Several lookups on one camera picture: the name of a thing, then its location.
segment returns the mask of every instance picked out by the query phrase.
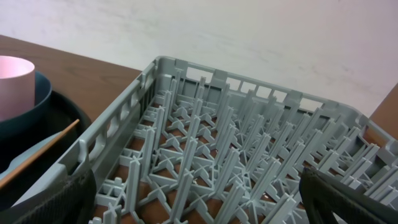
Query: gray dish rack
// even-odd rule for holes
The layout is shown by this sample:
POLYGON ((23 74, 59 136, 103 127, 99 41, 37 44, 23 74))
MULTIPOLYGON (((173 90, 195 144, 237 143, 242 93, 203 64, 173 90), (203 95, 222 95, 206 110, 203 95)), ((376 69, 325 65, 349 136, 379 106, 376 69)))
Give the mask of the gray dish rack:
POLYGON ((348 105, 157 57, 17 203, 92 169, 91 224, 308 223, 305 166, 396 209, 397 162, 397 141, 348 105), (363 138, 368 128, 383 147, 363 138))

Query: wooden stick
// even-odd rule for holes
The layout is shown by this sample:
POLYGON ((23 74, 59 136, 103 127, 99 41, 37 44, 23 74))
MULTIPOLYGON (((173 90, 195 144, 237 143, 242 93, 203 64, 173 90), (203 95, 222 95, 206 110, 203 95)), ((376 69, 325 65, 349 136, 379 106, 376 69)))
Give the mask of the wooden stick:
POLYGON ((41 149, 39 149, 35 154, 27 158, 23 163, 19 164, 17 168, 7 174, 3 179, 0 180, 0 189, 2 189, 5 185, 7 185, 14 177, 16 177, 20 172, 22 172, 26 167, 28 167, 33 161, 39 158, 43 153, 45 153, 48 149, 50 149, 57 141, 63 138, 67 132, 69 132, 77 123, 79 123, 79 119, 70 124, 67 128, 65 128, 59 135, 49 141, 46 145, 44 145, 41 149))

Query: cup rim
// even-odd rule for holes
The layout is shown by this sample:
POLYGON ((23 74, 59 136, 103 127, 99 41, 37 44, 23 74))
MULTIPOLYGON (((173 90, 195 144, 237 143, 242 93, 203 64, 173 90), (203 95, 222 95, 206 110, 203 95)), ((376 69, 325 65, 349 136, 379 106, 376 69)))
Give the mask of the cup rim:
POLYGON ((18 60, 21 63, 25 63, 28 66, 28 71, 24 72, 24 73, 21 73, 21 74, 18 74, 18 75, 15 75, 15 76, 12 76, 12 77, 2 77, 2 76, 0 76, 0 80, 22 77, 24 75, 28 75, 28 74, 30 74, 30 73, 35 71, 35 65, 29 60, 26 60, 26 59, 20 58, 20 57, 13 57, 13 56, 8 56, 8 55, 0 55, 0 60, 5 59, 5 58, 12 59, 12 60, 18 60))

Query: rectangular cutout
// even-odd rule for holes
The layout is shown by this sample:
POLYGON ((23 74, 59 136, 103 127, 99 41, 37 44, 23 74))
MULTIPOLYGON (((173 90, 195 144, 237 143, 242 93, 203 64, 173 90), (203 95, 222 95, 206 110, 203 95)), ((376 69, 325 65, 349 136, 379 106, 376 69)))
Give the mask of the rectangular cutout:
POLYGON ((238 90, 239 85, 241 84, 241 81, 236 80, 234 78, 227 78, 226 82, 229 84, 230 90, 238 90))
POLYGON ((287 93, 281 92, 281 91, 277 91, 275 90, 273 96, 276 97, 276 101, 278 102, 283 102, 285 97, 286 97, 287 93))
POLYGON ((254 90, 256 88, 255 84, 248 83, 248 82, 243 82, 241 92, 242 93, 247 93, 249 90, 254 90))
POLYGON ((200 81, 201 77, 206 78, 206 83, 211 82, 211 78, 213 77, 213 74, 210 72, 202 71, 196 68, 190 68, 188 67, 187 69, 187 78, 191 78, 196 81, 200 81))
POLYGON ((261 98, 268 98, 270 93, 271 93, 271 89, 270 88, 259 86, 259 89, 257 90, 256 95, 261 97, 261 98))
POLYGON ((300 101, 300 108, 309 110, 309 111, 315 111, 317 108, 320 108, 323 103, 309 100, 306 98, 302 98, 300 101))

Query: gray plastic dish rack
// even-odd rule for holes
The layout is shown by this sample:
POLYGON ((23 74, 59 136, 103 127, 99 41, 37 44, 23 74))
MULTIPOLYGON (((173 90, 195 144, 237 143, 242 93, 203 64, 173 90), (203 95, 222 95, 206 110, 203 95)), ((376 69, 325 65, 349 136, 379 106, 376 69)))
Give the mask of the gray plastic dish rack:
POLYGON ((18 203, 91 168, 92 224, 308 223, 305 166, 396 209, 397 162, 397 141, 350 106, 157 57, 18 203), (188 68, 211 73, 210 82, 188 78, 188 68), (322 106, 303 109, 305 100, 322 106), (363 138, 368 128, 383 147, 363 138))

